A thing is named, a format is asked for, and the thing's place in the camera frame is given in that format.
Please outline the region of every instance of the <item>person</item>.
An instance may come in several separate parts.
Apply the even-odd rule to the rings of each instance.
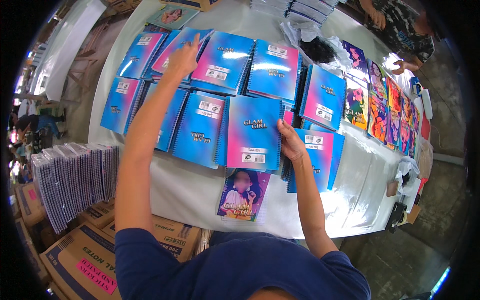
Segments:
[[[394,62],[399,68],[393,74],[418,70],[435,52],[432,36],[442,37],[425,10],[418,14],[401,0],[360,0],[360,5],[372,19],[365,26],[394,52],[411,56],[409,61]]]
[[[197,67],[198,43],[196,35],[170,55],[125,138],[115,200],[115,273],[122,299],[370,299],[367,280],[326,233],[305,145],[281,120],[282,151],[295,170],[298,211],[310,251],[268,233],[216,231],[208,249],[179,263],[155,239],[150,163],[170,100],[182,78]]]

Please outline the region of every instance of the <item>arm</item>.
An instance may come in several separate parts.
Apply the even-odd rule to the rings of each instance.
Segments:
[[[115,199],[115,227],[153,232],[150,210],[150,162],[167,107],[183,77],[197,67],[199,35],[169,57],[169,64],[152,95],[137,112],[125,139]]]
[[[295,170],[297,201],[300,223],[308,248],[313,255],[322,258],[337,247],[325,231],[325,212],[322,199],[313,178],[312,162],[293,127],[286,122],[277,122],[282,133],[282,152],[288,157]]]

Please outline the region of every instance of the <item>cardboard box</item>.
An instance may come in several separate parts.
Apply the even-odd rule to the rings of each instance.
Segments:
[[[40,259],[69,299],[121,299],[114,240],[88,222],[40,254]]]
[[[200,237],[200,228],[152,215],[154,237],[163,248],[170,251],[179,262],[183,263],[192,257],[193,250]],[[115,237],[115,221],[102,229],[111,237]]]
[[[221,0],[159,0],[160,3],[173,4],[181,7],[193,8],[201,12],[207,12],[215,5],[219,4]]]
[[[108,203],[99,202],[85,209],[78,215],[80,223],[88,221],[98,229],[102,229],[115,218],[115,199],[112,198]]]
[[[17,187],[15,195],[27,227],[31,227],[47,217],[43,201],[33,183]]]
[[[40,258],[38,257],[38,254],[36,253],[35,247],[32,243],[32,239],[23,220],[21,218],[16,219],[15,226],[17,227],[18,235],[20,236],[20,240],[25,247],[25,252],[27,254],[28,260],[30,261],[30,264],[33,267],[33,270],[38,275],[38,278],[40,278],[40,281],[42,281],[44,284],[47,284],[50,281],[50,276],[48,275],[47,270],[43,266]]]

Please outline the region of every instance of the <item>hand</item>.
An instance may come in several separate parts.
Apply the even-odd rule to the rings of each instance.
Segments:
[[[282,152],[291,162],[301,159],[307,154],[305,144],[290,124],[278,119],[276,122],[278,131],[282,133]]]
[[[174,76],[177,79],[182,79],[197,68],[199,39],[200,34],[197,33],[193,42],[186,42],[182,48],[170,54],[168,57],[168,67],[164,76]]]

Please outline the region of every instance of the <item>cartoon girl illustration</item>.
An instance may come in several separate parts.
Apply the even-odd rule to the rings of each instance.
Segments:
[[[183,10],[181,10],[180,8],[166,11],[162,15],[162,23],[163,24],[173,23],[175,21],[180,20],[182,15],[183,15]]]

